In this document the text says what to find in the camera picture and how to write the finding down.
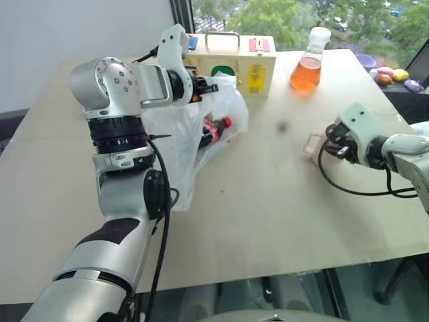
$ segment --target dark spot on table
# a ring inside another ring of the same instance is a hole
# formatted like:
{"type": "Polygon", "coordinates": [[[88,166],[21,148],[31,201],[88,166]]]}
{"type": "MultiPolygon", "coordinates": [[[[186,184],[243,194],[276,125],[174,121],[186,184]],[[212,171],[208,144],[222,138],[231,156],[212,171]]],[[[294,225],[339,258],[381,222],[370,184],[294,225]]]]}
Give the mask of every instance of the dark spot on table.
{"type": "Polygon", "coordinates": [[[277,130],[279,133],[285,133],[288,130],[288,123],[286,121],[281,121],[277,124],[277,130]]]}

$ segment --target white wall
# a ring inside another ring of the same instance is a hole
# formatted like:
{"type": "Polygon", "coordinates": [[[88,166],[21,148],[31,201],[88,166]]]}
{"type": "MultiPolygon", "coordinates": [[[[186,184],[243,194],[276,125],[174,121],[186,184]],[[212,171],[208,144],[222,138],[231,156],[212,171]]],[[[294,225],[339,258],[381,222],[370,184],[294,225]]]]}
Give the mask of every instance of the white wall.
{"type": "Polygon", "coordinates": [[[168,0],[2,0],[0,113],[30,108],[59,62],[144,55],[173,23],[168,0]]]}

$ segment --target purple toy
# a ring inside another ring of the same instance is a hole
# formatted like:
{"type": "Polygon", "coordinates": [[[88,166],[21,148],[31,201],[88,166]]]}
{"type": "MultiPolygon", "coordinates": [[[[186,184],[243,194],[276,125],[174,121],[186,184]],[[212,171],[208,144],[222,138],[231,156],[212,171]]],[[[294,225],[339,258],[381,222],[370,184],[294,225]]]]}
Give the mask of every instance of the purple toy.
{"type": "Polygon", "coordinates": [[[411,92],[420,92],[424,90],[424,87],[418,81],[413,79],[406,80],[404,85],[411,92]]]}
{"type": "Polygon", "coordinates": [[[357,60],[362,64],[363,68],[369,72],[372,68],[375,68],[377,66],[377,62],[374,58],[368,55],[356,55],[357,60]]]}

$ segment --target purple bowl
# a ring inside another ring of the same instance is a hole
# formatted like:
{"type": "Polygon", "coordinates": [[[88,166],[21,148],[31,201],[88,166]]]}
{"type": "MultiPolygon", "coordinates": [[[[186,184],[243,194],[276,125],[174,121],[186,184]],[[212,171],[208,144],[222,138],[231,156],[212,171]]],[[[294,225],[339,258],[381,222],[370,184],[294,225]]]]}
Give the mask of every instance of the purple bowl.
{"type": "Polygon", "coordinates": [[[377,62],[369,55],[356,55],[357,60],[362,64],[363,68],[369,72],[372,68],[377,66],[377,62]]]}

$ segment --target orange liquid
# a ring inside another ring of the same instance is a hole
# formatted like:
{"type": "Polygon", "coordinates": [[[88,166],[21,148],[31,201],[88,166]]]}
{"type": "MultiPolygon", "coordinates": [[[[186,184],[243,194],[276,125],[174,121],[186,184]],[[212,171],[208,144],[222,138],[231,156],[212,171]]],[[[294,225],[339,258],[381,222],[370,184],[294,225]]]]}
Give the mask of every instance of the orange liquid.
{"type": "Polygon", "coordinates": [[[303,57],[290,77],[291,86],[303,93],[313,91],[320,82],[321,66],[319,60],[303,57]]]}

